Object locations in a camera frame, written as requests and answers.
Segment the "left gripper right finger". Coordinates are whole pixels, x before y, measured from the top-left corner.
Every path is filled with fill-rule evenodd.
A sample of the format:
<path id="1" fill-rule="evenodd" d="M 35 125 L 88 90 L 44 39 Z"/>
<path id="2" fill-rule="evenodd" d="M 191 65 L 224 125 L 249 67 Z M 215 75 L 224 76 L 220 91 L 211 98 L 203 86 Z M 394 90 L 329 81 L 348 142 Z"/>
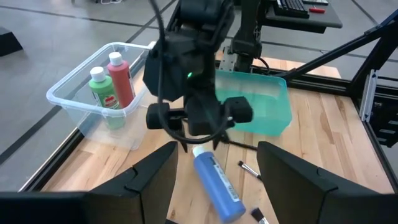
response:
<path id="1" fill-rule="evenodd" d="M 257 147 L 262 183 L 279 223 L 318 223 L 326 194 L 338 187 L 319 167 L 267 141 Z"/>

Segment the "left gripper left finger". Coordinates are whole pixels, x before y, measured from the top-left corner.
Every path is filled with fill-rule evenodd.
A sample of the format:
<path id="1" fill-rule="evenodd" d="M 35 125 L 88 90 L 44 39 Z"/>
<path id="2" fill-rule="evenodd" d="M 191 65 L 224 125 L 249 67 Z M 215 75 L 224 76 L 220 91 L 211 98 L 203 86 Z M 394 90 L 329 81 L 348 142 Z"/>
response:
<path id="1" fill-rule="evenodd" d="M 90 192 L 90 223 L 169 224 L 178 164 L 170 141 Z"/>

